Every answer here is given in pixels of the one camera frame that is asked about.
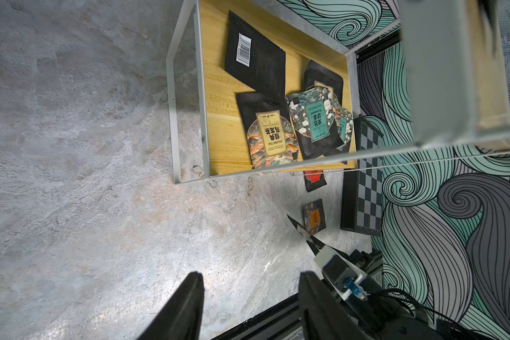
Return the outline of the red tea bag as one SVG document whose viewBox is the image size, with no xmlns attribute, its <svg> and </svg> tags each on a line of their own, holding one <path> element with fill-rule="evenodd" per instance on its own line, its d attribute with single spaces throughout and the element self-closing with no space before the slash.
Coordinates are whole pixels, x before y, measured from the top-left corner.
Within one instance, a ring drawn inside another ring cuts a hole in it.
<svg viewBox="0 0 510 340">
<path fill-rule="evenodd" d="M 305 181 L 305 188 L 308 193 L 327 185 L 323 170 L 304 171 L 303 177 Z"/>
</svg>

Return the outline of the black barcode tea bag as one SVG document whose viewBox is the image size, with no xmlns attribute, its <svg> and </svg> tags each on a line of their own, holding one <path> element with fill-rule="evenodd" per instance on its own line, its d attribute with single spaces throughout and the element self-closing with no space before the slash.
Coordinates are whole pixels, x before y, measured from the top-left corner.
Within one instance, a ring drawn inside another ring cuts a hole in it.
<svg viewBox="0 0 510 340">
<path fill-rule="evenodd" d="M 228 15 L 224 69 L 270 99 L 285 99 L 285 51 L 232 11 Z"/>
</svg>

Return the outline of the green label tea bag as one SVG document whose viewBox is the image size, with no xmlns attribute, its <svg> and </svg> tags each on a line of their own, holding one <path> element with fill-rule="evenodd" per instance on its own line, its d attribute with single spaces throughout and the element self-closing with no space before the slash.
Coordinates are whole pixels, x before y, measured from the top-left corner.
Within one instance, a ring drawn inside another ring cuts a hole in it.
<svg viewBox="0 0 510 340">
<path fill-rule="evenodd" d="M 304 160 L 318 158 L 344 144 L 333 111 L 335 101 L 336 96 L 323 86 L 286 96 Z"/>
</svg>

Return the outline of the black chessboard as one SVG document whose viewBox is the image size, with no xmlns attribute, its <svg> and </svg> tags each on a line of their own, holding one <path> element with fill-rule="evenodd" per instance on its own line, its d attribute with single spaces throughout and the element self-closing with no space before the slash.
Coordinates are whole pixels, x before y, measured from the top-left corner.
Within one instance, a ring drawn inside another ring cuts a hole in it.
<svg viewBox="0 0 510 340">
<path fill-rule="evenodd" d="M 383 134 L 365 118 L 356 118 L 354 127 L 358 151 L 384 146 Z M 379 237 L 384 211 L 383 160 L 380 157 L 365 158 L 357 164 L 356 171 L 344 172 L 340 228 Z"/>
</svg>

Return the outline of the yellow label tea bag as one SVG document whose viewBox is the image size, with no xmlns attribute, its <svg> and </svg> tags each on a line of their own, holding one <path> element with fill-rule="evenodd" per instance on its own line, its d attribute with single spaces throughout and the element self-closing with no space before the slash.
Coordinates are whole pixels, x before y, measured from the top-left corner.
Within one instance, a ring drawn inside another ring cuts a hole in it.
<svg viewBox="0 0 510 340">
<path fill-rule="evenodd" d="M 279 103 L 258 92 L 236 93 L 252 167 L 274 167 L 296 162 L 300 146 L 290 114 Z"/>
</svg>

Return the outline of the white metal wooden shelf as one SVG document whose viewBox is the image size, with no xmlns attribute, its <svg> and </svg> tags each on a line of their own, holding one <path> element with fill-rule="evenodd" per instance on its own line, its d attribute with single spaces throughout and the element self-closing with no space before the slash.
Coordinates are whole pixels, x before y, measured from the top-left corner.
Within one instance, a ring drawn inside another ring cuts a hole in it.
<svg viewBox="0 0 510 340">
<path fill-rule="evenodd" d="M 406 64 L 414 83 L 414 139 L 376 150 L 343 152 L 274 167 L 275 171 L 341 169 L 346 161 L 391 156 L 468 144 L 490 148 L 487 164 L 510 158 L 510 119 L 495 1 L 401 1 L 398 25 Z M 356 99 L 352 92 L 356 62 L 249 1 L 184 1 L 166 57 L 172 166 L 181 183 L 174 59 L 188 22 L 195 26 L 195 55 L 201 114 L 203 176 L 226 177 L 254 171 L 245 145 L 235 147 L 239 112 L 234 93 L 249 88 L 225 72 L 228 15 L 234 12 L 286 53 L 286 94 L 302 85 L 299 59 L 312 58 L 343 80 L 340 89 L 327 82 L 336 99 Z"/>
</svg>

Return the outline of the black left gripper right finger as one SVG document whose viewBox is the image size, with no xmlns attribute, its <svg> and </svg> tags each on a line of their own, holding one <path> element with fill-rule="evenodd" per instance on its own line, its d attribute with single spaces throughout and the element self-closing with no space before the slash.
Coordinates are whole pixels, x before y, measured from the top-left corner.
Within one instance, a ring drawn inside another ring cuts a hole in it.
<svg viewBox="0 0 510 340">
<path fill-rule="evenodd" d="M 298 301 L 305 339 L 366 338 L 315 273 L 300 274 Z"/>
</svg>

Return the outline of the orange label tea bag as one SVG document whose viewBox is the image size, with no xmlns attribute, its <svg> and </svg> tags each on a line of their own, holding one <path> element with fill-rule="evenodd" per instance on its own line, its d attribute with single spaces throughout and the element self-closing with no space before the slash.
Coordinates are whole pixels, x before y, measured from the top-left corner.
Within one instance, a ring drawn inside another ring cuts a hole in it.
<svg viewBox="0 0 510 340">
<path fill-rule="evenodd" d="M 315 235 L 327 227 L 322 199 L 304 206 L 303 219 L 304 228 L 309 235 Z"/>
</svg>

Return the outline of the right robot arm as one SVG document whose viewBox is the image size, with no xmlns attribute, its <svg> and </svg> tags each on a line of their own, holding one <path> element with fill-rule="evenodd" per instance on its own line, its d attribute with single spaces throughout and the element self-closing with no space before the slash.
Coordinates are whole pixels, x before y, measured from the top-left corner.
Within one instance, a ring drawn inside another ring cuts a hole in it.
<svg viewBox="0 0 510 340">
<path fill-rule="evenodd" d="M 351 296 L 341 304 L 372 339 L 487 339 L 395 291 L 387 291 L 372 276 L 361 283 L 370 293 L 366 300 Z"/>
</svg>

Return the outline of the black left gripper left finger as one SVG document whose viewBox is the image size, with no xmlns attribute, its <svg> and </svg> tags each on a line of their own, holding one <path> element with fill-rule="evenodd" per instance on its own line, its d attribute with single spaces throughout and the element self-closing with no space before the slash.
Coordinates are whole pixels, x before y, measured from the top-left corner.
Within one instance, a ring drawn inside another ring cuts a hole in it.
<svg viewBox="0 0 510 340">
<path fill-rule="evenodd" d="M 138 339 L 199 339 L 204 295 L 203 275 L 189 273 Z"/>
</svg>

